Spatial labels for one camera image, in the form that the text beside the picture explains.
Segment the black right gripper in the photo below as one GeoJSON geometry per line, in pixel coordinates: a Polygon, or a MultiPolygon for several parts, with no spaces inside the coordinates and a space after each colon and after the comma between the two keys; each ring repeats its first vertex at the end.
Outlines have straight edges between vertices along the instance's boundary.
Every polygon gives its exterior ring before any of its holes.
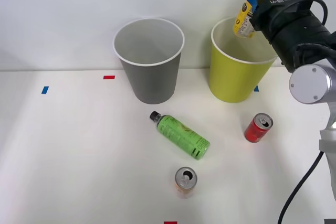
{"type": "Polygon", "coordinates": [[[251,23],[269,42],[311,42],[312,0],[246,0],[251,23]]]}

